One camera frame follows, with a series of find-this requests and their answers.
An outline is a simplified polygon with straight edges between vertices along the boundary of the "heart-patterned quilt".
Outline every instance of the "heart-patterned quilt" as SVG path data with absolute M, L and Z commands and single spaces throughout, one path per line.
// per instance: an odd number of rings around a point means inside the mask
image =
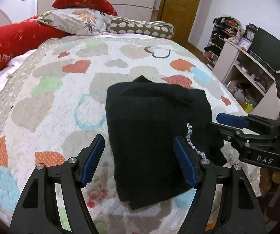
M 244 110 L 193 54 L 171 40 L 136 38 L 52 39 L 43 43 L 11 75 L 0 93 L 0 219 L 10 224 L 16 203 L 38 163 L 58 165 L 90 145 L 98 133 L 106 146 L 93 181 L 83 196 L 100 234 L 175 234 L 195 190 L 167 201 L 130 210 L 119 201 L 105 114 L 106 89 L 144 75 L 157 83 L 203 89 L 213 121 L 220 112 Z M 222 149 L 228 165 L 239 163 L 230 143 Z M 259 194 L 259 168 L 240 163 Z M 219 193 L 213 205 L 218 212 Z M 57 201 L 69 229 L 61 188 Z

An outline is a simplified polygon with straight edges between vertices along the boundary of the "red pillow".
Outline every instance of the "red pillow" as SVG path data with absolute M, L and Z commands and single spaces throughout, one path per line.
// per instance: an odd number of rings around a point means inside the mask
M 117 16 L 117 11 L 107 0 L 55 0 L 52 7 L 56 9 L 88 8 Z
M 69 35 L 59 29 L 37 23 L 36 19 L 0 27 L 0 69 L 10 59 L 36 49 L 51 38 L 62 38 Z

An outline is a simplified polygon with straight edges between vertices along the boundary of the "tv stand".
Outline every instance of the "tv stand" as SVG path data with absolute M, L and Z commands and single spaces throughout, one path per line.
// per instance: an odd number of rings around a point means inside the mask
M 277 119 L 280 111 L 280 102 L 273 70 L 263 61 L 254 58 L 234 43 L 224 39 L 225 44 L 213 68 L 214 75 L 225 86 L 232 80 L 240 80 L 252 85 L 251 94 L 258 102 L 251 114 L 269 119 Z M 265 88 L 260 82 L 256 82 L 251 74 L 267 82 Z

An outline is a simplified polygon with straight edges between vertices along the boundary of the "television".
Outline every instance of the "television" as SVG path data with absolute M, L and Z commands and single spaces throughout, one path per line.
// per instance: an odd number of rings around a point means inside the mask
M 272 70 L 280 70 L 280 41 L 264 29 L 258 28 L 249 52 L 252 52 L 253 57 L 263 60 Z

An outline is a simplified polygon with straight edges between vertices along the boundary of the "green patterned pillow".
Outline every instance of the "green patterned pillow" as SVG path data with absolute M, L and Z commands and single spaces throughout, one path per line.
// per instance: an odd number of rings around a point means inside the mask
M 134 21 L 122 16 L 115 16 L 107 21 L 106 28 L 107 32 L 111 33 L 137 33 L 168 39 L 170 39 L 175 32 L 173 25 L 163 21 Z

